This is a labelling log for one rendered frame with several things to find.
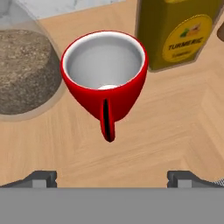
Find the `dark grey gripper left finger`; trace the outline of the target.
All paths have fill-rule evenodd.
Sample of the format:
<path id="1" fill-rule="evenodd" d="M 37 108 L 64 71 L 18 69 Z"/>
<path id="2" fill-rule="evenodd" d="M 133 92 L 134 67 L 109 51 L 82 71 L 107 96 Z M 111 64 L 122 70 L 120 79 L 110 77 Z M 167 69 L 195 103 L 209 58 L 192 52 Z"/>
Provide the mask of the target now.
<path id="1" fill-rule="evenodd" d="M 24 179 L 11 182 L 6 185 L 0 185 L 0 188 L 56 188 L 56 171 L 33 171 Z"/>

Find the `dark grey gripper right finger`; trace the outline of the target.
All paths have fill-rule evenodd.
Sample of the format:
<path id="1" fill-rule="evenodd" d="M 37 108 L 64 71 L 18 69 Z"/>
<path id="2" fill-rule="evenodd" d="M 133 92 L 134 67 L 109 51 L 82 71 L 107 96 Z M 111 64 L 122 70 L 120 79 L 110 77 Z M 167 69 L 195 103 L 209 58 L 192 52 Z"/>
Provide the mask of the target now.
<path id="1" fill-rule="evenodd" d="M 197 177 L 191 171 L 168 171 L 167 187 L 171 188 L 221 188 L 224 187 L 224 178 L 210 182 Z"/>

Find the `red mug with white inside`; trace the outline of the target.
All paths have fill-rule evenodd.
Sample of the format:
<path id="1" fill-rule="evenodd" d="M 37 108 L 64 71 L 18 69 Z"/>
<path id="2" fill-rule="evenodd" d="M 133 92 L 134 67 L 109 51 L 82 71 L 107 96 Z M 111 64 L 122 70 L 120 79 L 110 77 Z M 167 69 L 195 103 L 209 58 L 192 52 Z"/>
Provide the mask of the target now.
<path id="1" fill-rule="evenodd" d="M 77 38 L 63 52 L 60 71 L 76 101 L 100 121 L 108 142 L 143 88 L 148 55 L 141 42 L 121 31 L 94 31 Z"/>

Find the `glass jar with brown grains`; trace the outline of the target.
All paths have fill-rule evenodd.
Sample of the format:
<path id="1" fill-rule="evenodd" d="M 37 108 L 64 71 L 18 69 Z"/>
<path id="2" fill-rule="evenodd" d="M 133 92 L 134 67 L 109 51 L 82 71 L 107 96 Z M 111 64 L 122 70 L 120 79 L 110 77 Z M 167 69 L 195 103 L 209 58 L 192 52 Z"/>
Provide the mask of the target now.
<path id="1" fill-rule="evenodd" d="M 52 37 L 18 0 L 0 0 L 0 121 L 40 116 L 64 92 Z"/>

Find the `yellow turmeric spice bottle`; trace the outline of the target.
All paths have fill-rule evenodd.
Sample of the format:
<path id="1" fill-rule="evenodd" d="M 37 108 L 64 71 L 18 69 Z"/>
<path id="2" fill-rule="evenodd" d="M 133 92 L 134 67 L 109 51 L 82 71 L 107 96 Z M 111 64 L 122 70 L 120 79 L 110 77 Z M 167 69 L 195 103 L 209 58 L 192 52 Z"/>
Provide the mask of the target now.
<path id="1" fill-rule="evenodd" d="M 211 35 L 224 0 L 138 0 L 136 38 L 152 71 L 194 61 Z"/>

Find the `small brown object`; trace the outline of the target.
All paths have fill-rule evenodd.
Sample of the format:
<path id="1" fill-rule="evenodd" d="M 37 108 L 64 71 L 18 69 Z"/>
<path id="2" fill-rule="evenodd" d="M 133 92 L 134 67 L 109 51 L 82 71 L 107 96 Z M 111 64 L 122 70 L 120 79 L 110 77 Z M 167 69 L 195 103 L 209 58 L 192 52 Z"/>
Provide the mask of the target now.
<path id="1" fill-rule="evenodd" d="M 222 23 L 222 25 L 220 26 L 220 28 L 217 31 L 217 37 L 224 42 L 224 22 Z"/>

